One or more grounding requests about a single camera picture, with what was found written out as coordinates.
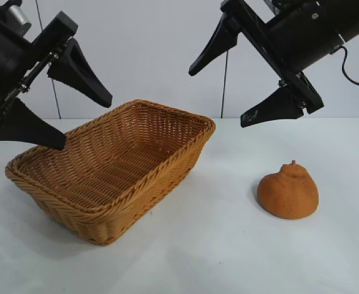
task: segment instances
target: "basket side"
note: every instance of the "basket side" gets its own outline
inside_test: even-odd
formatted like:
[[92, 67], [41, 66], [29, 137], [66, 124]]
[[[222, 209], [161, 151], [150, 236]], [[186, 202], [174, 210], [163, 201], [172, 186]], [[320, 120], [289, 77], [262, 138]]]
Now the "basket side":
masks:
[[[161, 179], [162, 176], [165, 176], [166, 174], [170, 173], [170, 170], [175, 168], [179, 162], [182, 162], [182, 159], [186, 158], [188, 155], [193, 154], [195, 150], [197, 150], [197, 158], [194, 161], [197, 161], [198, 156], [200, 155], [200, 152], [202, 150], [202, 147], [206, 143], [206, 141], [212, 136], [213, 132], [215, 131], [215, 124], [212, 120], [192, 115], [190, 113], [186, 113], [185, 111], [181, 110], [175, 110], [174, 108], [170, 107], [164, 107], [159, 104], [154, 104], [152, 102], [143, 101], [143, 100], [136, 100], [133, 102], [130, 102], [128, 104], [125, 104], [124, 106], [120, 107], [119, 110], [113, 111], [111, 113], [108, 113], [106, 115], [103, 115], [101, 118], [89, 122], [84, 126], [81, 126], [69, 133], [68, 136], [73, 139], [74, 142], [78, 141], [78, 137], [85, 136], [86, 134], [90, 134], [90, 132], [94, 132], [94, 129], [99, 128], [102, 124], [109, 124], [112, 116], [118, 115], [119, 113], [124, 113], [127, 117], [127, 122], [123, 121], [121, 118], [119, 124], [126, 124], [127, 127], [130, 127], [129, 130], [132, 130], [132, 123], [136, 121], [134, 119], [134, 111], [135, 109], [138, 111], [138, 115], [147, 117], [147, 122], [149, 114], [146, 116], [146, 108], [153, 108], [153, 113], [171, 113], [171, 117], [176, 121], [178, 118], [177, 116], [183, 115], [186, 117], [186, 121], [195, 121], [196, 124], [202, 127], [200, 129], [200, 132], [196, 132], [189, 127], [187, 127], [187, 123], [184, 122], [182, 124], [177, 125], [178, 130], [184, 131], [184, 133], [188, 134], [190, 137], [188, 137], [189, 141], [183, 142], [181, 139], [177, 139], [177, 137], [180, 137], [177, 133], [177, 135], [172, 136], [172, 140], [177, 140], [179, 142], [175, 148], [178, 148], [165, 162], [161, 163], [159, 166], [157, 166], [154, 170], [151, 170], [147, 175], [145, 175], [142, 179], [140, 179], [134, 186], [128, 188], [128, 190], [123, 191], [121, 195], [116, 197], [110, 204], [100, 206], [97, 208], [91, 208], [91, 209], [85, 209], [82, 207], [79, 207], [78, 205], [74, 205], [62, 195], [58, 195], [55, 190], [48, 188], [44, 183], [42, 184], [39, 179], [43, 176], [51, 176], [51, 175], [42, 175], [40, 178], [33, 178], [31, 175], [26, 174], [25, 172], [25, 166], [26, 165], [32, 165], [32, 169], [40, 169], [42, 165], [44, 166], [56, 166], [55, 163], [53, 163], [53, 156], [57, 156], [57, 154], [54, 154], [52, 152], [57, 151], [49, 151], [45, 148], [33, 148], [30, 151], [27, 151], [26, 153], [22, 154], [21, 156], [15, 158], [13, 161], [10, 162], [10, 164], [6, 168], [6, 175], [8, 178], [10, 178], [20, 189], [26, 191], [30, 195], [33, 196], [35, 201], [39, 204], [40, 207], [42, 207], [48, 214], [53, 215], [55, 218], [59, 219], [65, 219], [64, 222], [67, 224], [68, 221], [66, 221], [67, 218], [71, 218], [72, 222], [77, 223], [78, 225], [90, 225], [90, 224], [103, 224], [107, 221], [109, 221], [112, 218], [115, 218], [117, 214], [121, 214], [121, 212], [126, 208], [129, 207], [133, 202], [137, 201], [141, 195], [145, 193], [145, 191], [148, 191], [151, 187], [155, 185], [157, 181]], [[167, 120], [161, 120], [161, 122], [164, 122], [162, 126], [170, 126], [170, 121]], [[141, 129], [138, 130], [138, 132], [134, 132], [133, 136], [137, 140], [140, 140], [140, 138], [143, 138], [145, 136], [145, 140], [148, 139], [147, 135], [149, 133], [142, 132]], [[150, 141], [143, 141], [144, 139], [141, 139], [142, 142], [147, 142], [151, 144], [155, 144], [156, 138], [158, 138], [158, 135], [162, 135], [162, 132], [155, 132], [153, 137], [153, 140]], [[48, 159], [49, 163], [46, 161], [42, 163], [41, 157], [42, 154], [45, 155], [45, 158]], [[69, 162], [66, 164], [68, 167], [74, 167], [76, 163]], [[74, 173], [71, 173], [71, 176], [67, 180], [72, 184], [72, 178], [76, 177]]]
[[166, 175], [158, 176], [150, 188], [127, 203], [121, 211], [117, 211], [104, 223], [79, 223], [67, 217], [64, 219], [62, 216], [52, 215], [74, 230], [81, 238], [96, 245], [107, 246], [120, 238], [185, 179], [196, 164], [201, 150], [202, 146], [188, 153]]

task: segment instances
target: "wicker basket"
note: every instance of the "wicker basket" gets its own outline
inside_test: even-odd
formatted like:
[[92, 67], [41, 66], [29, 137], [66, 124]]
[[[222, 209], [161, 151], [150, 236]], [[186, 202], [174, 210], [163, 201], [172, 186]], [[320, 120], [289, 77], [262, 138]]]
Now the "wicker basket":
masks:
[[214, 130], [206, 117], [135, 100], [68, 132], [63, 151], [20, 154], [6, 175], [80, 237], [109, 245], [187, 176]]

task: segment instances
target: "woven basket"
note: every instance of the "woven basket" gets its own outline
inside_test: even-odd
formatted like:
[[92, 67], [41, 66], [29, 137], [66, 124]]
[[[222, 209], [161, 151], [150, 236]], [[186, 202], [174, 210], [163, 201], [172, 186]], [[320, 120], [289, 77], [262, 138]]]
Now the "woven basket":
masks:
[[6, 175], [80, 237], [109, 245], [187, 176], [214, 131], [206, 117], [135, 100], [68, 132], [63, 151], [20, 154]]

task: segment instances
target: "basket rim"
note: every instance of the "basket rim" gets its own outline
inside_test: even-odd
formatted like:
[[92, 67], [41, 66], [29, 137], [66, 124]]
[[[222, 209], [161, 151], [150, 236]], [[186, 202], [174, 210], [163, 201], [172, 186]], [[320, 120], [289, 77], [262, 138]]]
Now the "basket rim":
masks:
[[14, 180], [17, 178], [18, 180], [22, 180], [24, 182], [24, 186], [27, 183], [30, 187], [35, 187], [36, 189], [41, 190], [42, 192], [45, 192], [47, 195], [49, 195], [51, 198], [56, 200], [57, 202], [61, 202], [62, 205], [66, 205], [69, 209], [73, 211], [77, 211], [78, 214], [82, 214], [85, 216], [91, 216], [94, 214], [102, 214], [104, 212], [111, 211], [113, 209], [118, 210], [122, 208], [126, 204], [130, 204], [130, 201], [134, 201], [137, 199], [137, 197], [132, 197], [135, 194], [141, 195], [142, 192], [149, 188], [151, 183], [155, 180], [157, 175], [163, 175], [169, 171], [169, 168], [172, 167], [172, 165], [182, 156], [184, 156], [197, 142], [202, 141], [206, 143], [206, 141], [212, 136], [213, 132], [216, 129], [216, 125], [214, 121], [210, 118], [207, 118], [206, 116], [202, 115], [196, 115], [193, 113], [189, 113], [184, 110], [179, 110], [177, 108], [161, 105], [155, 102], [151, 102], [148, 100], [133, 100], [131, 102], [127, 102], [116, 109], [109, 111], [102, 115], [101, 117], [94, 119], [92, 121], [87, 122], [86, 124], [83, 124], [74, 130], [71, 130], [69, 132], [66, 132], [67, 137], [72, 137], [74, 135], [81, 136], [84, 132], [89, 130], [92, 127], [96, 127], [96, 124], [99, 124], [101, 121], [105, 121], [105, 119], [108, 116], [113, 116], [116, 114], [119, 114], [123, 111], [126, 111], [128, 108], [133, 107], [134, 105], [138, 104], [144, 104], [149, 107], [154, 108], [160, 108], [165, 111], [169, 112], [178, 112], [180, 115], [189, 116], [191, 118], [199, 119], [201, 122], [206, 124], [205, 130], [200, 132], [196, 137], [189, 140], [184, 146], [180, 147], [177, 151], [175, 151], [168, 159], [161, 162], [159, 165], [157, 165], [154, 169], [152, 169], [149, 173], [147, 173], [145, 176], [140, 178], [134, 185], [130, 186], [128, 189], [122, 191], [117, 197], [113, 199], [110, 203], [107, 203], [106, 205], [101, 205], [93, 208], [84, 208], [76, 203], [70, 202], [68, 199], [64, 198], [62, 195], [56, 193], [55, 191], [51, 190], [50, 188], [44, 186], [40, 182], [32, 179], [29, 176], [26, 176], [24, 173], [22, 173], [19, 169], [20, 164], [23, 161], [23, 158], [29, 157], [37, 152], [47, 150], [48, 148], [43, 146], [36, 146], [33, 147], [24, 153], [21, 153], [17, 157], [15, 157], [13, 160], [11, 160], [8, 163], [8, 166], [6, 167], [6, 175], [11, 180]]

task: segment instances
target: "screw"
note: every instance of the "screw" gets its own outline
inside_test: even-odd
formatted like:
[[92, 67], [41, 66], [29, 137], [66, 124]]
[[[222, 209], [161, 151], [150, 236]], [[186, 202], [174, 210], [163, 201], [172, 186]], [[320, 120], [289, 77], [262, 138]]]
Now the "screw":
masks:
[[23, 93], [27, 93], [28, 91], [30, 91], [30, 88], [27, 87], [25, 84], [21, 84], [20, 85], [20, 91]]
[[279, 81], [279, 87], [286, 87], [287, 83], [285, 82], [285, 80], [280, 80]]
[[246, 120], [246, 122], [251, 122], [251, 121], [253, 121], [253, 120], [255, 120], [256, 118], [257, 118], [257, 115], [259, 115], [259, 111], [258, 110], [256, 110], [255, 111], [255, 113], [253, 114], [253, 115], [250, 115], [249, 113], [248, 114], [246, 114], [246, 116], [245, 116], [245, 120]]
[[333, 51], [330, 54], [334, 55], [339, 49], [340, 49], [340, 45], [336, 45], [335, 47], [333, 47]]

